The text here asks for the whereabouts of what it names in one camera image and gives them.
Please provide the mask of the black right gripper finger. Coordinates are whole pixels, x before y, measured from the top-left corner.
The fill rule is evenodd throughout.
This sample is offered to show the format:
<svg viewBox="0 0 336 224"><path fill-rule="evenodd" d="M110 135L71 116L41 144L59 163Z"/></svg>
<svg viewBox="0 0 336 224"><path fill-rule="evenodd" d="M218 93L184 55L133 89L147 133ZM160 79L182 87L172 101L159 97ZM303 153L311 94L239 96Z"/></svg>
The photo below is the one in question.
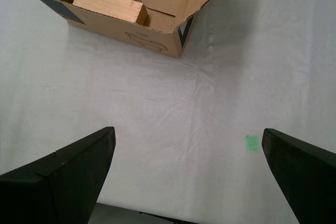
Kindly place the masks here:
<svg viewBox="0 0 336 224"><path fill-rule="evenodd" d="M88 223L116 146L112 126L1 175L1 223Z"/></svg>
<svg viewBox="0 0 336 224"><path fill-rule="evenodd" d="M262 150L299 223L335 223L335 153L275 129Z"/></svg>

